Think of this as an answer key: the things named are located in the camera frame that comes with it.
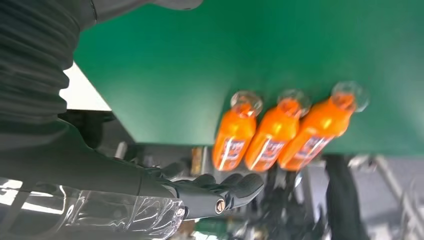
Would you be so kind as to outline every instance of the white wall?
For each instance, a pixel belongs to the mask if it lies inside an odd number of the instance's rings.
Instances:
[[[60,96],[66,100],[67,109],[111,111],[111,108],[75,62],[64,73],[69,78],[69,87],[62,89]]]

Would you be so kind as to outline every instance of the plastic bottle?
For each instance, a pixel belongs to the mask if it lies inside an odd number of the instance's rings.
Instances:
[[[277,160],[283,147],[298,133],[299,118],[311,103],[297,89],[284,91],[277,106],[268,110],[254,135],[244,158],[246,166],[256,172],[268,170]]]
[[[250,91],[239,91],[231,98],[231,110],[222,117],[212,151],[212,162],[219,171],[231,171],[241,162],[256,131],[256,116],[262,100]]]
[[[299,133],[278,157],[279,166],[289,171],[300,170],[333,138],[344,134],[351,115],[362,112],[367,105],[368,96],[356,82],[336,84],[331,97],[315,104],[300,121]]]

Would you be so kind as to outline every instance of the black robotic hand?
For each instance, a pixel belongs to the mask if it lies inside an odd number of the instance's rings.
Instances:
[[[148,169],[158,182],[172,194],[182,200],[185,206],[185,219],[215,217],[225,211],[250,203],[264,188],[264,181],[258,174],[242,176],[235,173],[220,184],[210,174],[204,174],[195,180],[179,180],[173,178],[182,169],[173,163],[163,169]]]

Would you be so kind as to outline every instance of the plastic wrap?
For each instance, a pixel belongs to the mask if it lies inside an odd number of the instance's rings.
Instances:
[[[17,194],[28,194],[19,190],[21,185],[14,180],[0,182],[0,204],[5,213]],[[1,239],[160,240],[172,236],[185,215],[183,202],[177,198],[79,190],[48,183],[37,184],[18,211]]]

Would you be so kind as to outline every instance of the green table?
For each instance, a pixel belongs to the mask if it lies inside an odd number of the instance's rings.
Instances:
[[[424,153],[424,1],[204,1],[82,34],[75,61],[137,142],[213,145],[237,90],[269,108],[283,89],[317,102],[355,80],[370,105],[326,151]]]

